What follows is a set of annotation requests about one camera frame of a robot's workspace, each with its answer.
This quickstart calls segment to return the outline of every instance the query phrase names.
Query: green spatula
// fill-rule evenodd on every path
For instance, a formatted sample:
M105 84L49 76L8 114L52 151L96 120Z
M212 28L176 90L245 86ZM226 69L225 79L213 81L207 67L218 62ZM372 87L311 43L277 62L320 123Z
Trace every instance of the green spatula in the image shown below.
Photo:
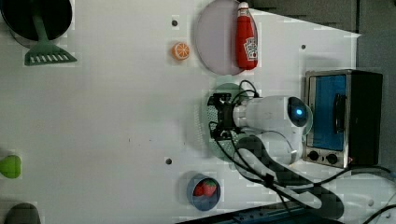
M61 49L52 44L46 32L41 13L38 8L36 0L30 0L30 6L33 16L33 22L35 24L35 31L38 35L38 43L34 45L29 52L25 55L25 65L41 65L48 63L73 63L77 59L73 57L69 52Z

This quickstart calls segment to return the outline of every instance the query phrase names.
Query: blue bowl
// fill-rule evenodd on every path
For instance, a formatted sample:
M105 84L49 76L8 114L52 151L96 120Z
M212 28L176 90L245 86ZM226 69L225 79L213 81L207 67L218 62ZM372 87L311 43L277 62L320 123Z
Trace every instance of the blue bowl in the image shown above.
M193 196L195 187L203 180L211 179L216 183L216 192L211 197L203 196ZM187 198L189 202L194 205L200 211L208 211L218 204L220 200L221 190L219 182L206 175L196 175L193 177L189 185L187 186Z

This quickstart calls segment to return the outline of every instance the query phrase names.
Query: oven knob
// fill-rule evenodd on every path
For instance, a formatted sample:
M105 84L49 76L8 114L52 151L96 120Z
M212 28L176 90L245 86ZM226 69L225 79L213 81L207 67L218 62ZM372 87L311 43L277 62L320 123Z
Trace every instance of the oven knob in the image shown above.
M317 161L319 158L319 154L316 151L311 151L308 156L311 161Z
M338 162L337 156L334 154L330 154L329 156L326 157L326 160L329 162L329 164L334 165Z

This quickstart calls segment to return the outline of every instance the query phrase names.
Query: spatula handle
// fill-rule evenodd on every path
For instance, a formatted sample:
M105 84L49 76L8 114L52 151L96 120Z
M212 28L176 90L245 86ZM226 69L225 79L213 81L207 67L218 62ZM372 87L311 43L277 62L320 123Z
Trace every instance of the spatula handle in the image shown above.
M44 26L44 22L41 17L40 8L38 7L38 1L39 0L30 0L33 23L35 24L35 31L37 32L38 41L49 41L47 37L46 27Z

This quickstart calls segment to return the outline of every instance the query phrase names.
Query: white bottle cap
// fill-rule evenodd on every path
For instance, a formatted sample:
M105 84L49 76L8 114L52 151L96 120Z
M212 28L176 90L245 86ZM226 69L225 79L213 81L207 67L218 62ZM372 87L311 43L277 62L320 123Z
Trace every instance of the white bottle cap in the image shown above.
M248 8L248 3L247 2L239 3L238 9L241 9L241 8Z

